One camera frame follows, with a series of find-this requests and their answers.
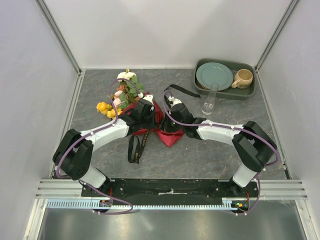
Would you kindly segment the black ribbon gold lettering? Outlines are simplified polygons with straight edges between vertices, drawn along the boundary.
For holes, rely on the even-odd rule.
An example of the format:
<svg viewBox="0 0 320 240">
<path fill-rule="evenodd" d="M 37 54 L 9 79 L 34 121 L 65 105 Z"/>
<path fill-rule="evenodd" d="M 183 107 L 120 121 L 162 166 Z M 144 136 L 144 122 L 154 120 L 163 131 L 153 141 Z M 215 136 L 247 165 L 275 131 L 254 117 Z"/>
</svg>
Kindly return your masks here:
<svg viewBox="0 0 320 240">
<path fill-rule="evenodd" d="M 176 143 L 179 139 L 181 139 L 184 135 L 182 132 L 178 133 L 167 133 L 160 130 L 160 125 L 164 120 L 165 113 L 160 109 L 159 105 L 155 102 L 155 112 L 156 112 L 156 127 L 155 129 L 143 134 L 143 135 L 132 135 L 129 139 L 128 143 L 128 153 L 127 159 L 129 163 L 137 163 L 139 164 L 140 158 L 144 152 L 145 145 L 147 142 L 147 138 L 149 133 L 156 132 L 157 136 L 160 140 L 167 146 L 171 147 L 174 143 Z"/>
</svg>

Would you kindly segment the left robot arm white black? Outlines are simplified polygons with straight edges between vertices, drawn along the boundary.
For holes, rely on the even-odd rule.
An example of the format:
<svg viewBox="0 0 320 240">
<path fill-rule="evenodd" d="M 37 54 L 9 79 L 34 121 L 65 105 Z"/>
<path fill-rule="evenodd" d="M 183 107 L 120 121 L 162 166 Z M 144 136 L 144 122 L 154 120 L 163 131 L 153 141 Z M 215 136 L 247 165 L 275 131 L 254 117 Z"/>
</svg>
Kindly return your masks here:
<svg viewBox="0 0 320 240">
<path fill-rule="evenodd" d="M 62 170 L 72 180 L 91 185 L 99 197 L 106 196 L 110 185 L 107 176 L 91 165 L 93 152 L 139 130 L 152 129 L 156 126 L 155 113 L 154 96 L 147 94 L 111 122 L 85 131 L 68 130 L 52 158 L 56 175 Z"/>
</svg>

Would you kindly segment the flower bouquet red paper wrap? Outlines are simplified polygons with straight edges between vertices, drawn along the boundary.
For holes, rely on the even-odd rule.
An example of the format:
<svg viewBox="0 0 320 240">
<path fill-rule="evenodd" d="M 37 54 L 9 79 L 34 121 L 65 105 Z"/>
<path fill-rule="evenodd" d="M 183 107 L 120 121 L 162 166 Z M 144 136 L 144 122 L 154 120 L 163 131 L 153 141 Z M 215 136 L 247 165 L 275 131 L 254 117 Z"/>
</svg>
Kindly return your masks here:
<svg viewBox="0 0 320 240">
<path fill-rule="evenodd" d="M 129 116 L 134 122 L 151 112 L 139 103 L 146 93 L 136 73 L 126 69 L 117 75 L 117 82 L 116 92 L 110 96 L 113 104 L 99 102 L 96 105 L 98 112 L 112 120 Z"/>
</svg>

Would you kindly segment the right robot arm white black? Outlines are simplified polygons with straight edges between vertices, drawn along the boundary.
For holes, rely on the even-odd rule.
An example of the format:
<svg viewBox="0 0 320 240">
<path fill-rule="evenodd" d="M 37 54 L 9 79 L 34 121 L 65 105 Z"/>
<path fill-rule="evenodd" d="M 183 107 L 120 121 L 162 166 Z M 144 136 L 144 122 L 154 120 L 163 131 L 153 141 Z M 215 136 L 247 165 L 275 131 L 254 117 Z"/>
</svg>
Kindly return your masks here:
<svg viewBox="0 0 320 240">
<path fill-rule="evenodd" d="M 254 121 L 244 125 L 213 122 L 206 118 L 193 117 L 183 103 L 173 104 L 165 111 L 165 130 L 181 130 L 191 139 L 216 141 L 233 146 L 241 164 L 230 179 L 229 191 L 235 197 L 247 191 L 247 185 L 268 166 L 280 160 L 277 145 Z"/>
</svg>

